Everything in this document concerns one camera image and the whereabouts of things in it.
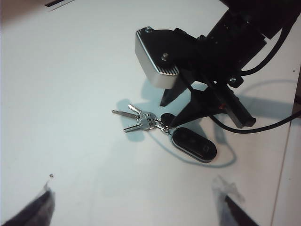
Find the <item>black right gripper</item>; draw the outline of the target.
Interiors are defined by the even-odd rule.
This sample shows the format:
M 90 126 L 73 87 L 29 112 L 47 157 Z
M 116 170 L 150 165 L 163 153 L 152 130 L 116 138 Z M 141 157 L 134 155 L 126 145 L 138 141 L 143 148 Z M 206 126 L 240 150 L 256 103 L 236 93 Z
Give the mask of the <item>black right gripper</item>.
M 243 83 L 238 70 L 206 50 L 205 40 L 198 40 L 179 30 L 155 31 L 155 61 L 162 69 L 177 67 L 179 75 L 171 89 L 165 89 L 160 106 L 167 106 L 186 89 L 190 102 L 170 122 L 177 127 L 190 121 L 227 114 L 236 127 L 252 127 L 256 119 L 242 105 L 231 88 Z

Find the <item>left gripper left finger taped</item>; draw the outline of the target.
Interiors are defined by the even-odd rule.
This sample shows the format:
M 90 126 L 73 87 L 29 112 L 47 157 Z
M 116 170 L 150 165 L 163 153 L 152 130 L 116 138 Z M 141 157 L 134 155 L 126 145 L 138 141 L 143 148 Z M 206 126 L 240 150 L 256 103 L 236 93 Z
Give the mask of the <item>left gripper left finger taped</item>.
M 49 226 L 55 211 L 55 192 L 49 180 L 41 191 L 1 226 Z

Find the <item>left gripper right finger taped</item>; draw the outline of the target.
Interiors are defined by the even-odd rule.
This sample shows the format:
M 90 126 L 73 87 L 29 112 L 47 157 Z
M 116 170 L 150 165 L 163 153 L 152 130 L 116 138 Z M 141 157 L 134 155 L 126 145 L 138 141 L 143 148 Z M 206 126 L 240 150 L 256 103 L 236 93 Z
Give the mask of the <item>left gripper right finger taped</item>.
M 235 183 L 229 183 L 218 175 L 213 179 L 211 189 L 220 226 L 258 225 L 240 206 L 245 202 Z

